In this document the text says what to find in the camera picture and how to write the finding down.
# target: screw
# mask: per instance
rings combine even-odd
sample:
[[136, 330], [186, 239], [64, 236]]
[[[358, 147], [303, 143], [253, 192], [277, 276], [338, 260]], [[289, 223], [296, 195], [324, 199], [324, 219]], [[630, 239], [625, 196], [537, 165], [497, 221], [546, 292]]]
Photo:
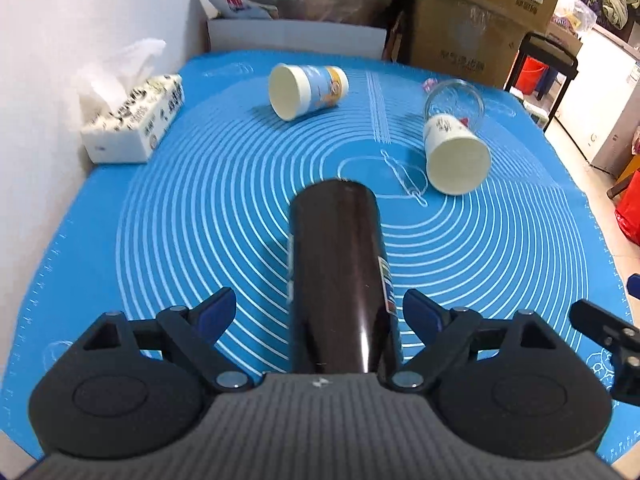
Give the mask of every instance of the screw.
[[216, 382], [223, 388], [241, 388], [249, 382], [249, 377], [243, 372], [222, 372]]
[[417, 388], [424, 382], [424, 378], [420, 374], [409, 370], [396, 372], [391, 380], [398, 388]]

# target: tile floor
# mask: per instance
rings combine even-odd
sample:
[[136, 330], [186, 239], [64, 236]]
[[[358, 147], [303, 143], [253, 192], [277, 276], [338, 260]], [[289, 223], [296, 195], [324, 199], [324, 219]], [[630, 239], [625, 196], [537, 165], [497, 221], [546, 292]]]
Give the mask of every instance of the tile floor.
[[[626, 281], [630, 274], [640, 272], [640, 247], [624, 237], [614, 218], [614, 205], [606, 195], [607, 189], [612, 186], [613, 179], [587, 164], [576, 145], [556, 120], [549, 125], [546, 138], [555, 148], [575, 183], [587, 195], [618, 272], [623, 281]], [[638, 325], [640, 324], [640, 300], [629, 298], [629, 303], [634, 322]], [[31, 463], [33, 459], [0, 431], [0, 472], [12, 480]], [[640, 443], [619, 459], [614, 466], [626, 478], [638, 478], [640, 476]]]

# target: white paper cup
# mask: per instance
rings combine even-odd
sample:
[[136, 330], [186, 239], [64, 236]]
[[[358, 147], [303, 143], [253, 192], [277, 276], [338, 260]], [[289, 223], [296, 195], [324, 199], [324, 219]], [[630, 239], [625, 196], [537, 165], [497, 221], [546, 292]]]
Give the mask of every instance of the white paper cup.
[[337, 66], [280, 64], [269, 76], [269, 101], [284, 121], [335, 106], [348, 92], [347, 76]]
[[491, 168], [488, 146], [449, 114], [437, 114], [424, 125], [427, 178], [439, 192], [463, 195], [487, 178]]

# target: white wall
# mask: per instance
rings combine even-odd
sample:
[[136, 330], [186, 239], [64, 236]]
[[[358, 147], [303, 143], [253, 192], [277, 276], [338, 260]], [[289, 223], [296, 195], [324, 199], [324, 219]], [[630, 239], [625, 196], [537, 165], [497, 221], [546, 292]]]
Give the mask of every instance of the white wall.
[[26, 287], [90, 171], [70, 76], [147, 37], [167, 42], [157, 72], [175, 72], [204, 50], [203, 22], [198, 0], [0, 0], [0, 377]]

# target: triangular cutout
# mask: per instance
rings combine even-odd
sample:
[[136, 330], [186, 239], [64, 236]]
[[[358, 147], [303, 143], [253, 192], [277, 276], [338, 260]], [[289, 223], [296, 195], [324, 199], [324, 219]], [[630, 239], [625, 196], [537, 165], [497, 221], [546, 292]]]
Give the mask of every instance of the triangular cutout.
[[85, 350], [103, 350], [105, 348], [117, 348], [120, 346], [118, 327], [113, 323], [105, 323], [98, 333], [84, 345]]
[[524, 327], [520, 346], [524, 348], [543, 348], [554, 350], [556, 345], [551, 341], [542, 329], [535, 323], [529, 323]]

